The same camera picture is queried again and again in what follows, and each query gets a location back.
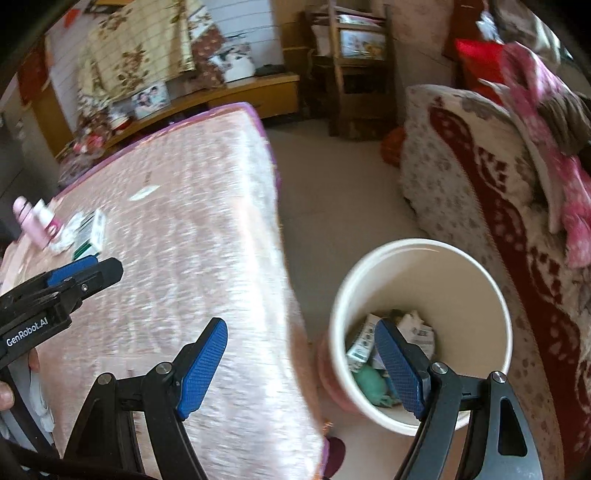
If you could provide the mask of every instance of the floral curtain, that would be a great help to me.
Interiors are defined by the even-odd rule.
[[[209,18],[205,31],[215,27],[200,0],[135,0],[92,30],[79,57],[82,116],[194,70],[191,41],[197,12]]]

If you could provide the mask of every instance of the tiled floor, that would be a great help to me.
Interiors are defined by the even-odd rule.
[[[398,170],[382,162],[377,142],[329,137],[326,124],[316,120],[271,128],[268,135],[282,177],[280,218],[291,283],[314,341],[328,327],[342,280],[365,253],[425,234],[402,198]],[[335,424],[332,433],[347,447],[333,478],[391,480],[412,438],[344,413],[324,395],[322,403]],[[450,458],[457,465],[463,435],[456,437]]]

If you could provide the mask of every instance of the pink cloth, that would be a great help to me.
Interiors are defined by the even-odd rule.
[[[535,53],[519,43],[505,46],[500,63],[515,113],[525,124],[550,176],[557,176],[563,186],[562,223],[567,232],[568,266],[586,267],[591,264],[591,179],[581,168],[578,156],[567,157],[560,152],[537,112],[537,106],[547,96],[568,92],[569,88]]]

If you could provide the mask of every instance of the pink bottle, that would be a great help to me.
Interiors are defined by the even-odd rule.
[[[33,206],[25,197],[19,197],[12,205],[12,211],[21,225],[22,231],[30,238],[31,242],[40,249],[44,249],[49,244],[50,237],[33,213]]]
[[[41,222],[41,226],[45,229],[46,234],[49,236],[49,240],[57,241],[64,224],[56,217],[55,213],[47,208],[43,200],[39,200],[33,207],[33,214],[35,214],[39,219],[39,222]]]

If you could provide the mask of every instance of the white container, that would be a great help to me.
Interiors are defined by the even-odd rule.
[[[64,224],[57,219],[56,214],[53,213],[53,211],[47,208],[43,199],[39,200],[33,207],[33,213],[41,222],[41,225],[51,241],[57,242]]]
[[[436,359],[457,374],[486,378],[509,371],[513,335],[505,300],[486,270],[461,250],[427,239],[386,244],[363,257],[340,286],[328,331],[335,376],[366,417],[413,436],[418,421],[402,406],[374,407],[349,372],[345,335],[371,312],[418,310],[436,333]],[[456,430],[468,424],[460,412]]]

